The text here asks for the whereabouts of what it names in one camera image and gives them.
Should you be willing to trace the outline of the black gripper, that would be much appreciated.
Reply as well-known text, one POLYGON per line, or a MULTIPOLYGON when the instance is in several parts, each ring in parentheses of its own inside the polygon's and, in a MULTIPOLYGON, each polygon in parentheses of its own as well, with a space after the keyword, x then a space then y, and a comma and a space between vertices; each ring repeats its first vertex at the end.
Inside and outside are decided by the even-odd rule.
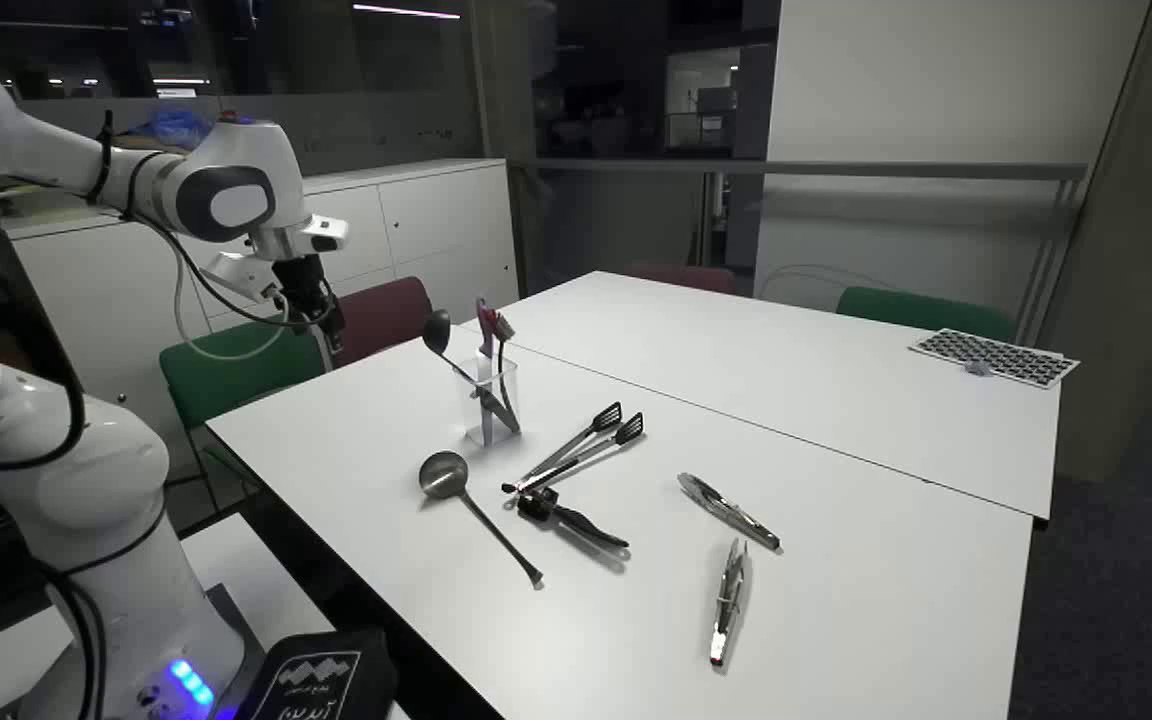
POLYGON ((318 256, 275 260, 273 265, 283 298, 312 320, 320 333, 335 334, 343 328, 339 298, 318 256))

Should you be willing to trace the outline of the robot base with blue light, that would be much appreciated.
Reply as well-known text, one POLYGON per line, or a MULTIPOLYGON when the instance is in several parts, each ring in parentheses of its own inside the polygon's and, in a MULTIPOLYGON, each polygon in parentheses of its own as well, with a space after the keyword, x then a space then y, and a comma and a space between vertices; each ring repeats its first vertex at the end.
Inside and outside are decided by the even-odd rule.
POLYGON ((222 720, 243 697, 262 645, 223 582, 148 607, 78 591, 93 685, 84 720, 222 720))

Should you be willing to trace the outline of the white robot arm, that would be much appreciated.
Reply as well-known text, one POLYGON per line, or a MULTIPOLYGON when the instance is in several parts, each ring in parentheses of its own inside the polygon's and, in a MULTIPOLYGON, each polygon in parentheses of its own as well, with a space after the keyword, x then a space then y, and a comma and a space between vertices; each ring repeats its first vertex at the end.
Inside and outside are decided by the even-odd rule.
MULTIPOLYGON (((0 182, 114 209, 166 239, 250 239, 283 310, 339 324, 320 250, 343 237, 304 200, 290 133, 214 128, 195 149, 124 149, 15 104, 0 83, 0 182)), ((0 507, 15 520, 78 646, 30 690, 39 720, 214 720, 243 634, 214 603, 166 505, 169 443, 130 409, 0 359, 0 507)))

